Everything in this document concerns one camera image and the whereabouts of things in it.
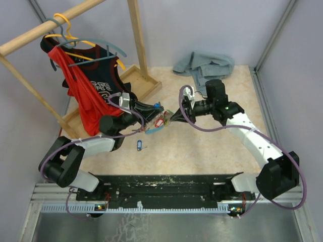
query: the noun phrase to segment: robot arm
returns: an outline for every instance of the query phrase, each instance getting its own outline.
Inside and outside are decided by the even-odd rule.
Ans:
[[[139,102],[138,100],[130,100],[128,93],[123,93],[119,98],[119,104],[122,107],[131,109],[141,114],[144,124],[151,121],[155,116],[161,113],[164,108],[162,106],[155,107]],[[110,137],[120,136],[121,130],[128,126],[139,122],[138,118],[128,112],[124,112],[121,116],[105,115],[100,119],[100,131]],[[97,138],[71,144],[62,149],[68,143],[73,143],[78,140],[70,140],[64,136],[58,137],[52,147],[49,149],[43,160],[41,161],[38,170],[43,170],[43,174],[52,182],[62,188],[67,186],[80,188],[90,193],[99,193],[102,182],[93,174],[84,172],[79,169],[83,158],[101,153],[112,152],[121,147],[124,137],[122,138]],[[51,158],[45,165],[46,159],[61,149],[56,155]]]
[[[196,117],[211,114],[222,126],[241,125],[251,130],[229,129],[256,159],[261,168],[260,174],[241,173],[231,179],[236,192],[260,192],[265,198],[272,200],[299,184],[298,172],[276,146],[254,131],[258,129],[248,118],[240,105],[228,101],[225,86],[221,80],[206,82],[207,98],[195,101],[194,93],[189,88],[183,91],[182,105],[189,119],[195,123]],[[172,116],[172,121],[186,122],[180,109]],[[299,158],[294,152],[289,153],[299,165]]]
[[[265,198],[272,200],[280,194],[290,190],[299,184],[299,176],[296,168],[286,155],[283,155],[270,142],[253,132],[257,130],[254,124],[244,113],[242,107],[235,102],[228,101],[224,84],[221,80],[210,80],[206,83],[207,98],[195,101],[194,93],[189,88],[184,90],[182,105],[189,119],[195,123],[197,116],[211,114],[222,126],[244,125],[251,128],[245,130],[240,128],[230,129],[251,152],[261,168],[260,174],[236,174],[231,180],[229,187],[236,192],[260,192]],[[121,97],[119,104],[131,110],[135,110],[144,117],[147,123],[164,110],[163,107],[154,107],[131,100],[127,93]],[[186,122],[180,110],[172,117],[171,121]],[[111,137],[120,135],[120,131],[130,125],[139,122],[138,118],[130,113],[123,113],[120,117],[103,116],[100,120],[100,131]],[[122,145],[124,138],[100,138],[79,144],[73,144],[58,152],[45,166],[44,175],[60,187],[73,186],[95,194],[102,193],[104,184],[96,176],[79,170],[81,160],[100,152],[111,152]],[[61,148],[71,140],[59,137],[39,166],[54,151]],[[299,158],[294,152],[289,153],[299,164]]]

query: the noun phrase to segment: red shirt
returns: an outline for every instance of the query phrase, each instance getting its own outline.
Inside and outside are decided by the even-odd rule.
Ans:
[[[90,136],[99,133],[99,121],[103,115],[122,114],[122,110],[106,104],[78,66],[68,66],[74,62],[60,47],[55,46],[48,56],[62,69],[69,85],[68,95],[77,100],[84,129]]]

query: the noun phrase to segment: blue cloth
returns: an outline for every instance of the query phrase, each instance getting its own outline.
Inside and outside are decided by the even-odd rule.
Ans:
[[[173,72],[180,76],[193,76],[197,91],[206,97],[205,83],[229,76],[233,67],[234,60],[228,56],[194,51],[179,61]]]

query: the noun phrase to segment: wooden clothes rack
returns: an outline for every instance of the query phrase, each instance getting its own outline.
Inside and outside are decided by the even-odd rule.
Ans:
[[[63,15],[68,20],[71,20],[104,1],[105,0],[86,0],[65,11]],[[162,84],[161,82],[155,80],[152,76],[150,76],[147,71],[147,63],[137,0],[128,0],[128,7],[140,68],[138,68],[136,65],[132,65],[120,75],[120,78],[121,80],[123,80],[123,82],[131,82],[132,86],[137,86],[139,93],[136,93],[135,90],[134,93],[137,95],[139,100],[142,100],[149,95],[153,95],[162,87]],[[64,24],[66,22],[59,16],[54,17],[54,19],[56,19],[61,24]],[[0,61],[55,116],[61,127],[67,132],[70,138],[80,138],[81,136],[84,136],[84,132],[78,131],[75,127],[69,124],[71,116],[78,114],[78,109],[73,111],[71,114],[66,115],[65,117],[61,117],[5,57],[57,27],[58,25],[53,21],[47,21],[1,45]]]

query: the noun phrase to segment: red key tag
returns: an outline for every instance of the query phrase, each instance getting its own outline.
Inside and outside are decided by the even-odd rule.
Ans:
[[[164,123],[164,120],[162,118],[157,119],[156,123],[155,123],[155,127],[159,128],[160,126],[162,126]]]

